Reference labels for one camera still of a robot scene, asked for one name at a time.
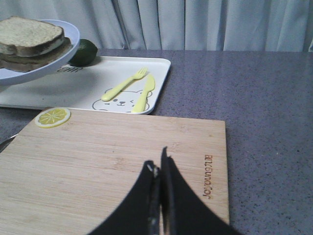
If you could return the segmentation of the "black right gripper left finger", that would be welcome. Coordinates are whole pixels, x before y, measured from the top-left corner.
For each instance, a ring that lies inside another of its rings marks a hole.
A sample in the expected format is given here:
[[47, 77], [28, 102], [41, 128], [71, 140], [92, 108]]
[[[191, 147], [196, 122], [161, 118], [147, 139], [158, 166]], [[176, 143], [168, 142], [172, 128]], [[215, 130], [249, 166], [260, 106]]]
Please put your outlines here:
[[91, 235], [158, 235], [160, 176], [153, 161], [145, 161], [135, 184], [120, 205]]

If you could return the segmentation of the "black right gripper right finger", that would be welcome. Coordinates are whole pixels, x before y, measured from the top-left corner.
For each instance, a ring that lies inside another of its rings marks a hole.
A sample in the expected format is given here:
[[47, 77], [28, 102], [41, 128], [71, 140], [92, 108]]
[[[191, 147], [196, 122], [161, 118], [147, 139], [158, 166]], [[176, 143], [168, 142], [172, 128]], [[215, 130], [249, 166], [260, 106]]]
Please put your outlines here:
[[189, 187], [174, 160], [161, 154], [161, 206], [166, 235], [239, 235], [222, 221]]

